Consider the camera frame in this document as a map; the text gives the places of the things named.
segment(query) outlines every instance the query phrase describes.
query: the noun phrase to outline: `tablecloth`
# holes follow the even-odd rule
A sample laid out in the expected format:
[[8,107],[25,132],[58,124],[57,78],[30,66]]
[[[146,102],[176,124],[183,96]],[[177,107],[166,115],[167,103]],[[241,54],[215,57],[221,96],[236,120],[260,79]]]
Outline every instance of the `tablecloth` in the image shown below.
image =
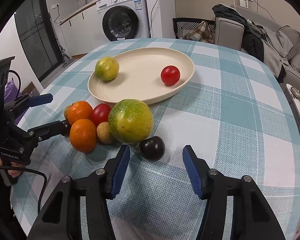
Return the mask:
[[[300,216],[300,136],[289,104],[270,70],[242,52],[195,41],[136,39],[102,45],[66,69],[43,93],[52,103],[29,109],[19,123],[24,130],[63,120],[66,106],[79,100],[100,102],[87,89],[97,60],[124,51],[162,47],[181,51],[195,64],[191,81],[176,95],[150,105],[151,136],[166,145],[158,162],[144,160],[132,148],[122,189],[108,209],[117,239],[195,239],[205,201],[193,192],[182,161],[190,144],[199,158],[226,176],[249,174],[258,184],[287,239]],[[69,139],[55,136],[39,143],[30,168],[48,176],[43,203],[64,175],[89,175],[116,156],[120,144],[98,145],[90,154],[77,152]],[[26,233],[37,216],[43,179],[24,173],[13,186],[11,203]],[[88,239],[85,199],[81,199],[82,235]],[[231,231],[228,197],[224,239]]]

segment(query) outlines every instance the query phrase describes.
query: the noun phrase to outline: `washing machine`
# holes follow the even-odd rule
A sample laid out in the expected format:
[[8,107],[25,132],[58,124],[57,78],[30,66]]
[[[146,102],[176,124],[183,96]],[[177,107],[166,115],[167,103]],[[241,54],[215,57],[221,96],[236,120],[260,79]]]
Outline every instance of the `washing machine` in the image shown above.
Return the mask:
[[99,45],[148,37],[150,27],[146,0],[101,0],[96,5]]

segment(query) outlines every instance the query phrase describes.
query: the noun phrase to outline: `beige oval plate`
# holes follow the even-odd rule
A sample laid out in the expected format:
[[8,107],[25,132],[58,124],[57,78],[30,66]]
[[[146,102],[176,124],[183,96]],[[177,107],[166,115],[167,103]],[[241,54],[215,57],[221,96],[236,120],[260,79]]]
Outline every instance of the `beige oval plate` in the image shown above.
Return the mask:
[[[194,74],[193,61],[174,49],[133,49],[114,58],[119,63],[115,79],[102,81],[92,73],[88,81],[90,94],[107,103],[132,98],[153,104],[178,93]],[[160,78],[162,69],[169,65],[180,70],[180,80],[173,86],[166,86]]]

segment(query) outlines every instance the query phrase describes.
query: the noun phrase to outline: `purple bag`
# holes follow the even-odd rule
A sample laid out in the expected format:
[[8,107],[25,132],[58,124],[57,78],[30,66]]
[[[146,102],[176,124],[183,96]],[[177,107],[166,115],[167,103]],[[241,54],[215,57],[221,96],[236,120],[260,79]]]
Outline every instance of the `purple bag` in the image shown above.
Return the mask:
[[[13,78],[11,81],[9,81],[6,84],[5,90],[4,90],[4,103],[8,103],[16,98],[16,95],[18,93],[18,88],[16,87]],[[18,124],[21,120],[21,118],[24,116],[26,111],[24,111],[18,118],[15,120],[15,123]]]

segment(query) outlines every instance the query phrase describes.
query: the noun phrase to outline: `black jacket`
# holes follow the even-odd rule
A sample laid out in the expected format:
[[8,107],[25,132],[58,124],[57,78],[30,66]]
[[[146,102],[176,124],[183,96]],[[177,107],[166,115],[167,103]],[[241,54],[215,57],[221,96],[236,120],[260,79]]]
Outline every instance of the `black jacket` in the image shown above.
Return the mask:
[[222,4],[215,5],[212,8],[216,17],[221,17],[241,23],[244,26],[242,37],[242,48],[250,55],[256,57],[263,62],[263,43],[261,40],[261,33],[252,28],[247,20],[242,17],[237,11]]

